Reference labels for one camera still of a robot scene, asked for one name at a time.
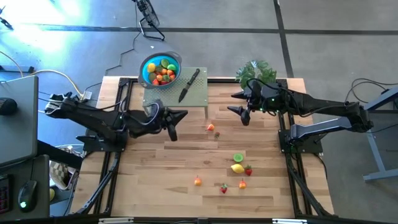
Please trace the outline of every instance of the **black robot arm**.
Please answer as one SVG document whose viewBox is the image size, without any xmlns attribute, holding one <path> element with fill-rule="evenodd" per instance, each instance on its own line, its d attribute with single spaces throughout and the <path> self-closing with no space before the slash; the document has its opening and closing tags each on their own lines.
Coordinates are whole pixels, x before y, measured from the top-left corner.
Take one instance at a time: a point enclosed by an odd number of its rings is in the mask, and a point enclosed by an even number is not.
<svg viewBox="0 0 398 224">
<path fill-rule="evenodd" d="M 96 138 L 99 142 L 116 144 L 126 131 L 130 137 L 138 138 L 158 134 L 162 129 L 168 129 L 171 140 L 176 141 L 175 126 L 188 114 L 186 110 L 170 110 L 160 100 L 150 105 L 149 115 L 140 110 L 105 111 L 80 103 L 71 95 L 52 94 L 44 111 L 52 118 L 70 119 L 96 133 L 96 136 L 78 137 L 83 142 Z"/>
<path fill-rule="evenodd" d="M 242 106 L 228 107 L 229 110 L 241 116 L 243 125 L 249 125 L 250 112 L 262 111 L 282 114 L 289 112 L 301 117 L 310 116 L 313 113 L 341 116 L 338 119 L 310 126 L 295 124 L 291 128 L 290 139 L 342 129 L 363 133 L 373 126 L 368 112 L 359 103 L 314 99 L 306 93 L 283 88 L 278 83 L 261 85 L 257 80 L 251 80 L 248 84 L 244 91 L 232 95 L 233 98 L 246 100 L 246 109 Z"/>
</svg>

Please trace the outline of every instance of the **wooden table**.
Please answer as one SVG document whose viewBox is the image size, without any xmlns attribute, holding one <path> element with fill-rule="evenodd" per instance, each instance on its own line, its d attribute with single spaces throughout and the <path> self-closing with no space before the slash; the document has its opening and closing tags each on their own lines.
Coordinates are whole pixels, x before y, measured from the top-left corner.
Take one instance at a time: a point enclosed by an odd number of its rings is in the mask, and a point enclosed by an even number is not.
<svg viewBox="0 0 398 224">
<path fill-rule="evenodd" d="M 120 77 L 104 77 L 97 107 L 114 104 Z M 287 80 L 289 88 L 305 92 L 301 78 Z M 285 157 L 279 152 L 279 121 L 263 113 L 251 113 L 249 126 L 227 110 L 228 105 L 246 105 L 234 99 L 238 84 L 214 83 L 208 86 L 209 120 L 201 108 L 189 109 L 178 124 L 178 141 L 172 142 L 167 131 L 129 139 L 122 154 L 116 183 L 112 216 L 129 217 L 293 217 L 292 199 Z M 132 89 L 130 109 L 142 109 L 143 88 Z M 296 123 L 311 124 L 312 118 L 295 117 Z M 206 132 L 210 123 L 221 136 Z M 233 154 L 243 153 L 242 164 L 253 167 L 252 176 L 235 174 Z M 92 153 L 84 161 L 72 203 L 72 212 L 86 202 L 98 185 L 103 152 Z M 312 154 L 303 154 L 309 189 L 333 213 L 325 171 Z M 193 185 L 199 175 L 202 186 Z M 242 178 L 248 187 L 238 189 Z M 226 183 L 226 194 L 220 186 Z M 298 188 L 300 208 L 304 211 Z M 104 191 L 103 206 L 108 189 Z"/>
</svg>

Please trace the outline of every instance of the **black knife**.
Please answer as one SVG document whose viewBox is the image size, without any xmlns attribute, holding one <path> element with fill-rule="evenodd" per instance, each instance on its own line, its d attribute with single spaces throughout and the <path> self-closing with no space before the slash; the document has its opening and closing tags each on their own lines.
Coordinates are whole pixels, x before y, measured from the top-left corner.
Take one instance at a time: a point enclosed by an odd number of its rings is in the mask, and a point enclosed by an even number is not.
<svg viewBox="0 0 398 224">
<path fill-rule="evenodd" d="M 192 75 L 191 80 L 189 80 L 189 82 L 187 83 L 187 85 L 185 86 L 185 88 L 182 90 L 181 94 L 180 94 L 180 98 L 178 99 L 178 102 L 180 103 L 185 95 L 187 94 L 188 89 L 191 87 L 193 81 L 195 81 L 195 79 L 197 78 L 198 74 L 200 72 L 200 69 L 197 68 L 197 70 L 195 71 L 195 73 Z"/>
</svg>

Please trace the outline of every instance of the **concrete floor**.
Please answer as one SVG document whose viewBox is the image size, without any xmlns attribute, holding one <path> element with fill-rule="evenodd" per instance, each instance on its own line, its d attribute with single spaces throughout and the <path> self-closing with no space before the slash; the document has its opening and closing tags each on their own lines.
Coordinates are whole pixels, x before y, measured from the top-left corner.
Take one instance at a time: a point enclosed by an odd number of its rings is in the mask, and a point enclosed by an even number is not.
<svg viewBox="0 0 398 224">
<path fill-rule="evenodd" d="M 132 38 L 137 34 L 42 31 L 24 24 L 135 27 L 134 5 L 130 0 L 23 2 L 9 1 L 2 14 L 16 30 L 10 32 L 0 26 L 0 50 L 20 65 L 68 74 L 81 91 L 100 82 L 105 70 L 118 64 L 120 54 L 131 48 Z M 279 2 L 286 29 L 398 29 L 395 0 Z M 152 0 L 152 3 L 161 27 L 278 29 L 273 0 Z M 165 42 L 138 37 L 136 50 L 123 55 L 122 66 L 107 75 L 137 75 L 141 61 L 148 55 L 174 50 L 182 56 L 183 66 L 208 67 L 211 76 L 233 77 L 244 62 L 256 58 L 267 60 L 278 71 L 278 77 L 287 76 L 279 34 L 166 32 L 165 35 Z M 286 38 L 294 77 L 304 78 L 307 91 L 315 98 L 342 101 L 355 78 L 388 83 L 398 80 L 398 35 L 288 34 Z M 11 62 L 0 57 L 0 64 Z M 16 73 L 0 73 L 0 78 L 17 77 Z M 59 75 L 43 73 L 39 79 L 40 91 L 73 91 Z M 96 97 L 99 87 L 92 90 Z M 371 85 L 358 88 L 359 96 L 366 100 L 376 98 L 380 92 Z M 314 121 L 328 118 L 316 115 Z M 39 139 L 47 143 L 79 144 L 75 136 L 84 132 L 84 127 L 71 121 L 39 115 Z M 322 143 L 335 213 L 345 218 L 398 222 L 398 178 L 363 182 L 362 175 L 377 171 L 365 135 L 342 131 L 329 134 Z M 388 157 L 386 166 L 398 168 L 398 153 L 380 150 Z M 52 215 L 62 214 L 65 204 L 52 206 Z"/>
</svg>

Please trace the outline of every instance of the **basket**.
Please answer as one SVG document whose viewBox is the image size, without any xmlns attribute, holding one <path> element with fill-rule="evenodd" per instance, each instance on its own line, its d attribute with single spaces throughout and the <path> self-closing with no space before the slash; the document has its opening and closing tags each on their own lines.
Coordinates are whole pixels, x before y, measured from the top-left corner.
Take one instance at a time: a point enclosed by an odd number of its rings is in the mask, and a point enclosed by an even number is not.
<svg viewBox="0 0 398 224">
<path fill-rule="evenodd" d="M 150 63 L 155 63 L 155 65 L 160 64 L 160 61 L 162 59 L 167 59 L 170 63 L 174 64 L 176 66 L 176 71 L 174 71 L 175 74 L 175 79 L 166 84 L 166 85 L 153 85 L 150 80 L 149 80 L 149 72 L 147 71 L 147 66 Z M 162 52 L 162 53 L 156 53 L 148 56 L 142 63 L 139 69 L 139 76 L 138 76 L 138 83 L 140 83 L 144 88 L 146 89 L 166 89 L 170 88 L 172 85 L 174 85 L 176 79 L 179 78 L 180 73 L 181 73 L 181 62 L 182 58 L 179 54 L 175 52 Z"/>
</svg>

